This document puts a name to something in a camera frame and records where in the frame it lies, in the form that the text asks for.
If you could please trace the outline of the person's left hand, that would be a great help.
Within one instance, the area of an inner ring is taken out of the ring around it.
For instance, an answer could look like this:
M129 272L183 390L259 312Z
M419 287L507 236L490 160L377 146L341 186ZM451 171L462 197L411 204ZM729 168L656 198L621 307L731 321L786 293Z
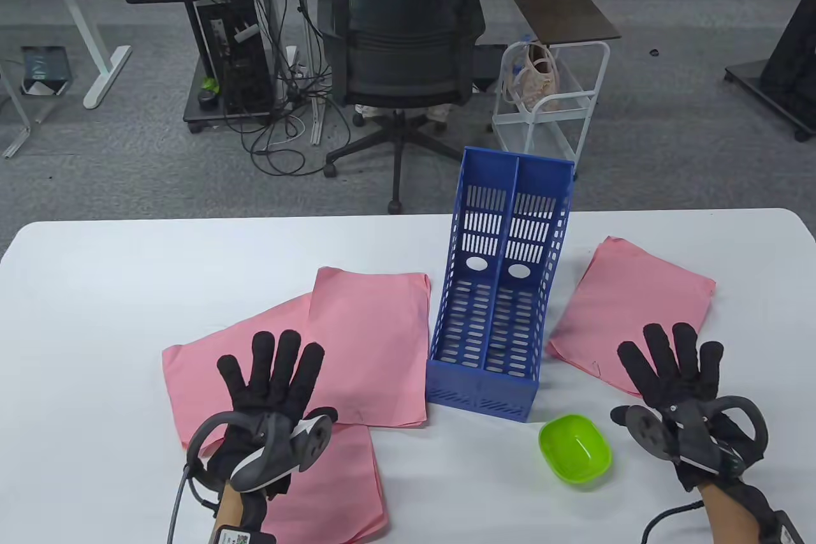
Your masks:
M338 421L333 407L318 407L306 413L314 393L317 377L324 360L324 348L310 342L301 351L302 337L297 331L286 329L276 343L269 331L254 334L252 366L245 383L241 366L234 355L223 355L217 360L217 369L228 389L235 412L256 416L263 413L282 414L292 425L303 419L328 416ZM252 441L252 434L242 428L228 425L218 450L210 456L207 473L226 482L241 460L259 450L263 444ZM291 475L286 475L263 489L269 501L276 495L286 494Z

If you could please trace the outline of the person's right hand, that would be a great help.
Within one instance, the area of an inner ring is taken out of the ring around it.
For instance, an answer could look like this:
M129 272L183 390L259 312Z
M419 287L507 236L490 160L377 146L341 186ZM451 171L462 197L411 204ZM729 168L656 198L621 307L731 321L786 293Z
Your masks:
M718 395L722 343L697 343L688 323L675 323L671 335L648 323L642 334L647 352L623 342L617 355L644 406L618 406L610 418L673 463L685 489L737 482L763 459L768 430L755 404Z

